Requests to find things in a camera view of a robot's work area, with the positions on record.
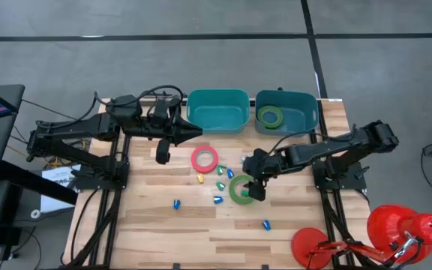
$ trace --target green peg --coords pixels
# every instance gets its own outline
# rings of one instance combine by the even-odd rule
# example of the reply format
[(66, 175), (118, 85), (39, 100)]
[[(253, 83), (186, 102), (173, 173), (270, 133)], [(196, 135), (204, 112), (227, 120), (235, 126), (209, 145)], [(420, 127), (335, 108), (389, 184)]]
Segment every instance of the green peg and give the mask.
[(219, 181), (219, 182), (216, 182), (216, 186), (217, 186), (217, 189), (218, 189), (219, 191), (224, 191), (224, 188), (226, 187), (226, 185), (223, 184), (223, 183), (221, 183), (220, 181)]
[(222, 176), (222, 175), (223, 175), (223, 169), (226, 169), (226, 167), (223, 166), (223, 165), (217, 165), (217, 174), (218, 174), (219, 176)]

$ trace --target tape roll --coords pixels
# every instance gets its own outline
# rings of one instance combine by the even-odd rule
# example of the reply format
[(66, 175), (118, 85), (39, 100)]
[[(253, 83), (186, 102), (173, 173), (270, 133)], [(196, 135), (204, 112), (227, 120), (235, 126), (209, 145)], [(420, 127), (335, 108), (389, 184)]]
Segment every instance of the tape roll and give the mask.
[(238, 175), (234, 177), (229, 183), (229, 196), (231, 199), (240, 205), (247, 205), (253, 202), (253, 198), (239, 196), (236, 193), (236, 185), (237, 184), (246, 184), (253, 180), (249, 175)]
[[(265, 113), (274, 113), (276, 115), (276, 121), (270, 123), (264, 120), (263, 115)], [(265, 128), (277, 128), (283, 123), (283, 112), (276, 106), (264, 106), (258, 110), (258, 121)]]
[[(198, 164), (197, 159), (198, 156), (203, 153), (209, 153), (213, 157), (213, 161), (208, 166), (201, 166)], [(216, 168), (218, 165), (218, 153), (214, 148), (208, 145), (200, 146), (196, 148), (191, 155), (191, 163), (193, 164), (193, 168), (199, 173), (210, 173), (212, 170)]]
[(39, 210), (35, 209), (31, 212), (32, 219), (38, 219), (40, 217), (41, 217), (41, 212)]

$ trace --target white paper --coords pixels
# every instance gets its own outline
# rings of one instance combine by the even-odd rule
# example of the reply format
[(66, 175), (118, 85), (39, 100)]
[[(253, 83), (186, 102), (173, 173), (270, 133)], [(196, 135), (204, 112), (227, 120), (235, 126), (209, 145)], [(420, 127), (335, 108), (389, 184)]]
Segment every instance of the white paper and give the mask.
[[(57, 182), (58, 184), (67, 187), (69, 183), (74, 180), (74, 175), (71, 174), (71, 171), (80, 169), (81, 165), (49, 169), (47, 171), (43, 171), (42, 176), (44, 179)], [(74, 207), (74, 205), (58, 201), (57, 199), (41, 196), (41, 213), (53, 212), (56, 210), (68, 209), (71, 207)]]

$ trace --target blue peg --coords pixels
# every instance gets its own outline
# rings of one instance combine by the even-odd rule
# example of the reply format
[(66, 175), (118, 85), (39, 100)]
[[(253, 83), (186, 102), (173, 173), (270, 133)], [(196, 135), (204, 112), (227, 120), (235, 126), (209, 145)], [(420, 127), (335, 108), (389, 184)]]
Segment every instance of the blue peg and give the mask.
[(264, 220), (264, 222), (262, 223), (262, 226), (263, 226), (266, 230), (271, 230), (271, 224), (269, 223), (269, 220)]
[(214, 196), (214, 204), (220, 204), (223, 202), (223, 197), (222, 196)]
[(174, 205), (172, 206), (175, 210), (179, 209), (179, 206), (181, 205), (181, 201), (179, 199), (174, 200)]
[(231, 179), (234, 177), (234, 172), (232, 169), (228, 169), (228, 178)]

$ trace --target red lamp shade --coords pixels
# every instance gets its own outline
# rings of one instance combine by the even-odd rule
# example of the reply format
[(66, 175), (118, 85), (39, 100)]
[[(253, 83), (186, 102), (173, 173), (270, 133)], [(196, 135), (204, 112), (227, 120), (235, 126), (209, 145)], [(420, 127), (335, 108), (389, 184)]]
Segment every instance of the red lamp shade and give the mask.
[[(367, 220), (369, 239), (380, 251), (391, 252), (393, 243), (400, 247), (407, 240), (405, 231), (424, 240), (419, 255), (412, 261), (417, 263), (432, 251), (432, 214), (418, 214), (401, 205), (381, 205), (371, 212)], [(417, 249), (416, 245), (412, 245), (396, 263), (406, 262), (416, 254)]]

